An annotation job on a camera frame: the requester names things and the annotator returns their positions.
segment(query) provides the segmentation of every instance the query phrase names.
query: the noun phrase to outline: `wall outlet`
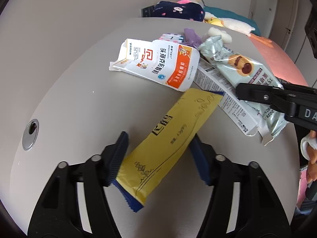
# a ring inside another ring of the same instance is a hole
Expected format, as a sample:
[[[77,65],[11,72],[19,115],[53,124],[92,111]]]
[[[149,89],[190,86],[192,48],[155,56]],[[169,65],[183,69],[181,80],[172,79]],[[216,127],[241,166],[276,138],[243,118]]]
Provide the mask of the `wall outlet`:
[[[142,18],[152,17],[153,10],[154,10],[154,5],[141,9],[141,17]]]

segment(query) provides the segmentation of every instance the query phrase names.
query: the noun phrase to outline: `gray tabletop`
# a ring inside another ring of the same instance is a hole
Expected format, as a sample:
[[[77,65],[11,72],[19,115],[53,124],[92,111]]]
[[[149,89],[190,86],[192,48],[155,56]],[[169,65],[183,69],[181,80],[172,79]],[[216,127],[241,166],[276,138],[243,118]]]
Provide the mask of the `gray tabletop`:
[[[181,34],[184,28],[194,28],[202,36],[210,27],[189,20],[131,19],[92,46],[62,74],[32,116],[40,123],[36,144],[28,153],[20,144],[12,166],[10,200],[17,209],[12,215],[24,231],[58,162],[84,162],[114,143],[121,131],[128,132],[129,152],[132,151],[182,95],[158,83],[109,71],[109,62],[117,59],[122,42],[126,38],[152,41],[163,33]],[[266,65],[247,36],[226,31],[233,39],[229,48]],[[217,107],[198,134],[202,142],[211,144],[216,153],[233,162],[257,161],[291,221],[299,180],[298,148],[292,124],[264,147],[259,134],[245,136]],[[122,237],[196,237],[212,187],[199,179],[195,163],[186,151],[138,213],[132,212],[116,187],[105,191]],[[83,225],[88,226],[84,215],[82,212]]]

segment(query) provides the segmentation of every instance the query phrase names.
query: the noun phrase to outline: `screw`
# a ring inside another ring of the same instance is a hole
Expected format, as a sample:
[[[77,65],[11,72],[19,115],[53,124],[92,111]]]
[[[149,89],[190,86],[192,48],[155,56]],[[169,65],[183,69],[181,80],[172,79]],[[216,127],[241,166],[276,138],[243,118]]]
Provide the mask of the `screw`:
[[[65,168],[67,166],[67,162],[63,161],[58,164],[58,168]]]
[[[100,155],[94,155],[91,157],[91,160],[96,162],[96,161],[99,161],[101,159],[101,156]]]
[[[259,164],[258,164],[257,162],[251,162],[251,163],[250,163],[250,166],[251,166],[252,168],[259,168]]]
[[[226,157],[224,155],[217,155],[216,156],[216,160],[218,161],[225,161],[226,160]]]

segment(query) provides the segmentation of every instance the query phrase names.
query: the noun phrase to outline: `white cardboard box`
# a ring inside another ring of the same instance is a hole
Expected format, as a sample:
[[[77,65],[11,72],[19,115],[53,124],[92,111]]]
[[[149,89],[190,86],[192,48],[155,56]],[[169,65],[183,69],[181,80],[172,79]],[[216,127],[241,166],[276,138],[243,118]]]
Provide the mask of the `white cardboard box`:
[[[224,92],[219,106],[247,136],[254,136],[258,130],[258,124],[246,108],[248,105],[235,96],[235,88],[227,79],[211,64],[200,58],[194,82],[206,91]]]

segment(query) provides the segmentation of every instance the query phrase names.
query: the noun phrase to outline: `yellow sachet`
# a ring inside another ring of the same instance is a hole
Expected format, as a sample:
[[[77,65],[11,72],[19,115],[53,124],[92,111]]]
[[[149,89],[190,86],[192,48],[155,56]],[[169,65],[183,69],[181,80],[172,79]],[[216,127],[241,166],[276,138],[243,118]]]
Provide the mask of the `yellow sachet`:
[[[221,95],[190,88],[153,131],[122,162],[118,183],[142,205],[184,153],[222,99]]]

